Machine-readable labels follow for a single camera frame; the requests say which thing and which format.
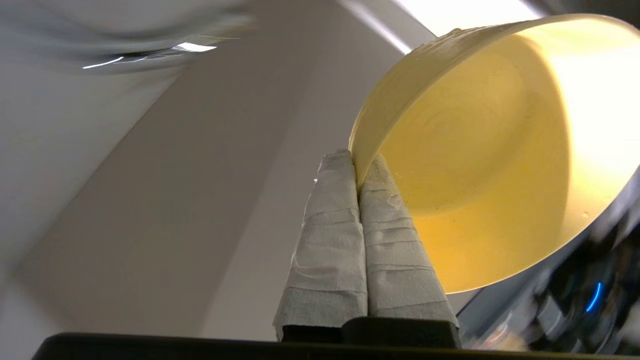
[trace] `blue light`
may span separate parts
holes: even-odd
[[[598,297],[600,297],[600,290],[602,289],[602,283],[598,282],[598,285],[596,286],[596,293],[593,294],[593,299],[591,299],[591,303],[589,303],[589,306],[587,306],[587,309],[585,310],[587,313],[590,312],[593,307],[596,305],[596,301],[598,301]]]

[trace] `yellow bowl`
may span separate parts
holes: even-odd
[[[447,293],[541,261],[617,196],[640,158],[640,33],[599,15],[456,30],[391,69],[349,148],[375,154]]]

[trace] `gray wall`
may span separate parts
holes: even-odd
[[[180,77],[18,267],[63,328],[273,338],[318,161],[401,54],[333,1],[256,5],[259,31]]]

